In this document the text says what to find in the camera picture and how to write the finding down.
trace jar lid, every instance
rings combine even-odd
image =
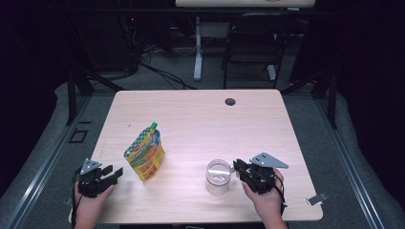
[[[206,179],[213,185],[223,186],[230,181],[231,169],[226,161],[215,159],[206,168]]]

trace black curtain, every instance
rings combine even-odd
[[[346,18],[312,20],[291,81],[340,67],[359,147],[384,187],[405,206],[405,2],[317,0],[315,10]]]
[[[53,21],[36,1],[0,3],[0,195],[7,191],[47,126],[67,63]]]

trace table leg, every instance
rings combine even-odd
[[[194,80],[202,80],[203,55],[200,17],[196,18],[196,65],[194,67]]]
[[[274,65],[267,65],[268,79],[274,80],[276,78],[276,71],[274,70]]]

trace metal bracket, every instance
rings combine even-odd
[[[307,198],[307,203],[310,205],[315,205],[315,204],[322,204],[324,200],[328,199],[329,197],[324,194],[321,193],[313,198]]]
[[[288,165],[283,161],[270,156],[268,153],[261,153],[250,160],[251,163],[267,168],[287,169]]]
[[[100,163],[100,162],[86,158],[86,160],[83,163],[83,166],[81,167],[80,174],[85,175],[85,174],[89,173],[90,171],[93,171],[94,169],[100,167],[101,165],[102,165],[102,163]]]

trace black stand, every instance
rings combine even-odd
[[[66,123],[67,126],[69,126],[77,116],[75,87],[77,86],[80,92],[85,96],[91,96],[95,91],[87,76],[113,89],[115,92],[124,90],[117,84],[112,83],[108,79],[103,78],[101,75],[94,73],[93,71],[84,68],[74,68],[71,70],[68,78],[69,119]]]
[[[295,90],[302,88],[308,83],[317,80],[315,87],[313,88],[311,94],[313,99],[323,98],[325,96],[328,88],[329,93],[329,103],[328,103],[328,120],[330,125],[336,129],[335,123],[335,111],[336,111],[336,93],[337,93],[337,70],[338,68],[334,65],[327,67],[326,69],[313,74],[312,76],[299,81],[298,83],[284,89],[281,94],[290,94]]]

